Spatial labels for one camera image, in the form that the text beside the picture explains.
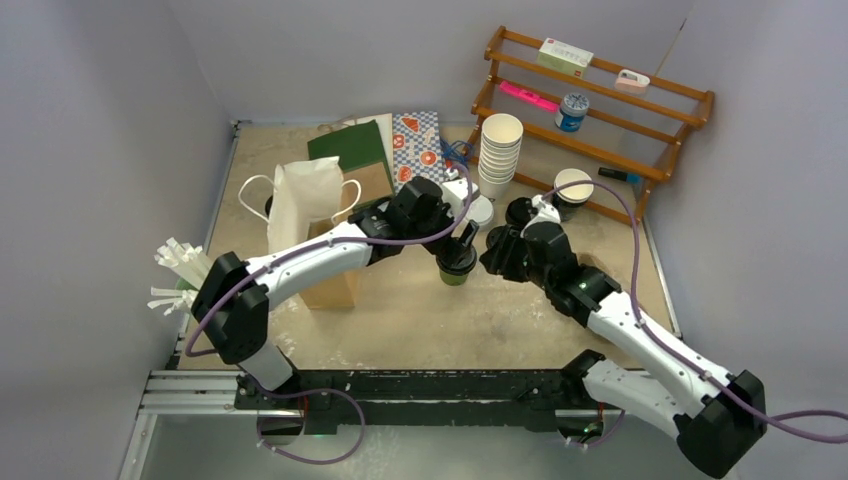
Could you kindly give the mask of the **single black cup lid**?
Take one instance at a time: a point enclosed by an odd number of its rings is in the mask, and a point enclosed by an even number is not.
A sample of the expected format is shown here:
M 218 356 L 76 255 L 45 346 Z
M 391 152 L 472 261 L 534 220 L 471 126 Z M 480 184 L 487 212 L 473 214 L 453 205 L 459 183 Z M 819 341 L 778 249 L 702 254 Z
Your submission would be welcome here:
M 468 275 L 476 265 L 478 254 L 473 245 L 468 246 L 461 252 L 455 252 L 450 256 L 437 257 L 436 262 L 440 271 L 446 275 L 463 276 Z

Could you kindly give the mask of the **brown kraft paper bag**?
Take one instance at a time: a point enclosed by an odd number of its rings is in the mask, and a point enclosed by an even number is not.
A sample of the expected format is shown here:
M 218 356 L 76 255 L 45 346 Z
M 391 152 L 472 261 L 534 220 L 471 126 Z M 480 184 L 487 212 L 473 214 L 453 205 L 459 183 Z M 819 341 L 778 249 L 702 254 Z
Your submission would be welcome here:
M 251 184 L 263 180 L 271 185 L 271 204 L 266 211 L 253 208 L 243 198 Z M 357 180 L 346 180 L 337 156 L 295 161 L 275 167 L 272 176 L 249 177 L 237 198 L 249 212 L 266 223 L 268 251 L 275 253 L 329 232 L 347 219 L 361 198 Z

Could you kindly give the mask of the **green paper coffee cup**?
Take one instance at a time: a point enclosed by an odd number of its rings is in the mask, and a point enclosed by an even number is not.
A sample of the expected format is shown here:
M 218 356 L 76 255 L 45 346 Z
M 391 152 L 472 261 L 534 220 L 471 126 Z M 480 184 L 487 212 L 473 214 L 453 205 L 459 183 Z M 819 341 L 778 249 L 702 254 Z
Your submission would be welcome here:
M 441 281 L 448 286 L 460 286 L 467 281 L 468 273 L 457 274 L 454 272 L 440 270 L 439 276 Z

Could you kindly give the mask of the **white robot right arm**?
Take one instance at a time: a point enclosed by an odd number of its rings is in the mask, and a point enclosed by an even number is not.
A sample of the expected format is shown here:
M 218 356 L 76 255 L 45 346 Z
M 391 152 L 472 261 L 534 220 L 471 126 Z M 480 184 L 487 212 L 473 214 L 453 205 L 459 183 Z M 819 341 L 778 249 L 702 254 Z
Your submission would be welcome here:
M 500 226 L 486 239 L 485 270 L 539 287 L 560 314 L 605 338 L 645 370 L 629 372 L 593 351 L 572 361 L 561 392 L 576 407 L 612 404 L 676 442 L 703 474 L 724 478 L 767 431 L 765 387 L 753 373 L 734 374 L 698 354 L 651 319 L 620 284 L 582 264 L 563 228 L 543 221 L 524 229 Z

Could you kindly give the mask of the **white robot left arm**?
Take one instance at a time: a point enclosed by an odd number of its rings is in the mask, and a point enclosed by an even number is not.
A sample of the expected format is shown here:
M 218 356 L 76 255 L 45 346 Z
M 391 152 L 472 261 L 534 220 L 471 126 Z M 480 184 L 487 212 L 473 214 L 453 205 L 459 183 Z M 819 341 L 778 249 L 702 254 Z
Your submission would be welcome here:
M 479 227 L 470 221 L 453 232 L 467 214 L 475 187 L 467 179 L 437 184 L 416 176 L 401 190 L 355 209 L 347 220 L 315 238 L 285 250 L 240 259 L 228 252 L 216 258 L 190 305 L 213 351 L 259 384 L 272 408 L 297 399 L 294 364 L 268 335 L 271 312 L 290 297 L 327 279 L 359 270 L 420 245 L 444 271 L 473 269 L 472 245 Z

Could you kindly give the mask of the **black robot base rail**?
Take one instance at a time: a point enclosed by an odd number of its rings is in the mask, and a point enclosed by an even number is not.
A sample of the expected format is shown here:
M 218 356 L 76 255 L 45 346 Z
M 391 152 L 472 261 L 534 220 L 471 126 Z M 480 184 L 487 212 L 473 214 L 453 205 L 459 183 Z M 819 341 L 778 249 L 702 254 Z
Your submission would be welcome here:
M 239 378 L 235 407 L 303 412 L 309 434 L 334 434 L 341 425 L 359 423 L 556 432 L 571 413 L 596 412 L 583 380 L 604 358 L 585 350 L 560 369 L 301 369 L 269 391 L 251 378 Z

